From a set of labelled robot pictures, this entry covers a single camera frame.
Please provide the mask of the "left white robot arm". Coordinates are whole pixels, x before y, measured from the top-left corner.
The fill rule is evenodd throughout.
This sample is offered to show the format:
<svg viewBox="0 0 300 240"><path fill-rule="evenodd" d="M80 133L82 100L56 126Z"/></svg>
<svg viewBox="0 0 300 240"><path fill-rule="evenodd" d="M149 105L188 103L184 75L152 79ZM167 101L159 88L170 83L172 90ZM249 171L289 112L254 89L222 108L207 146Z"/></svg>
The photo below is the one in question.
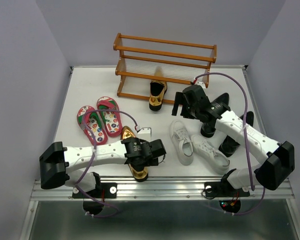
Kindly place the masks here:
<svg viewBox="0 0 300 240"><path fill-rule="evenodd" d="M116 198L110 189L115 184L103 184L100 175L89 168L101 165L129 165L136 171L158 166L159 158L166 155L160 139L148 142L130 137L96 147L63 146L61 141L52 143L39 157L40 186L43 190L62 186L77 189L75 198Z"/></svg>

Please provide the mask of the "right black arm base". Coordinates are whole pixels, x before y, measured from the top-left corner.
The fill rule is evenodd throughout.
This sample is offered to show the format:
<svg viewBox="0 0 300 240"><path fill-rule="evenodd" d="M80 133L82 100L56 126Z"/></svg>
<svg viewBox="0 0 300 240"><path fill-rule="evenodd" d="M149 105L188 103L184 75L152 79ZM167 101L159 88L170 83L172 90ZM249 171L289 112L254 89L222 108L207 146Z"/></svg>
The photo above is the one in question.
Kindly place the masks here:
<svg viewBox="0 0 300 240"><path fill-rule="evenodd" d="M235 170L236 168L223 175L220 181L205 182L204 188L201 191L201 196L207 200L223 198L223 200L219 200L221 210L232 215L240 215L239 211L242 205L240 197L249 197L250 191L249 188L234 189L228 182L228 177Z"/></svg>

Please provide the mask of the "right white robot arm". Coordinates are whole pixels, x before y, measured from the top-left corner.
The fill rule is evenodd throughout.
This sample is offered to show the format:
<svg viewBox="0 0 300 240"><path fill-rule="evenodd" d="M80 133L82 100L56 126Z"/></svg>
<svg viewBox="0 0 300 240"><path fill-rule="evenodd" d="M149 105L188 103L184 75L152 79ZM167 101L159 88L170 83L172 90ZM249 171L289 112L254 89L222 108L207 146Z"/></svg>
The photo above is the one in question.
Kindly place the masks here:
<svg viewBox="0 0 300 240"><path fill-rule="evenodd" d="M258 165L253 168L233 169L220 181L221 192L232 195L238 189L249 185L261 185L267 190L276 190L295 169L295 148L285 141L280 143L268 138L235 114L226 103L228 95L222 94L210 101L204 89L191 85L176 92L172 115L177 115L182 106L181 116L196 119L203 124L226 134L253 155Z"/></svg>

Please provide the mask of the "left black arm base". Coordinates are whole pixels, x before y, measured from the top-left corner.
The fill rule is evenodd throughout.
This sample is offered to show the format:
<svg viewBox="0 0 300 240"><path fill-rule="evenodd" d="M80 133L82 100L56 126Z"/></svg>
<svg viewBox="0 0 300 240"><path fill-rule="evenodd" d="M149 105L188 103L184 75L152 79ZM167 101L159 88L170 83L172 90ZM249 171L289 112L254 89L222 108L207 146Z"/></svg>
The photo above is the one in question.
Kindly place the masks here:
<svg viewBox="0 0 300 240"><path fill-rule="evenodd" d="M116 182L101 182L100 176L93 172L95 178L94 188L83 191L81 188L73 188L72 198L83 200L82 208L86 216L91 218L109 218L117 215L119 209L106 203L106 199L116 199L118 185Z"/></svg>

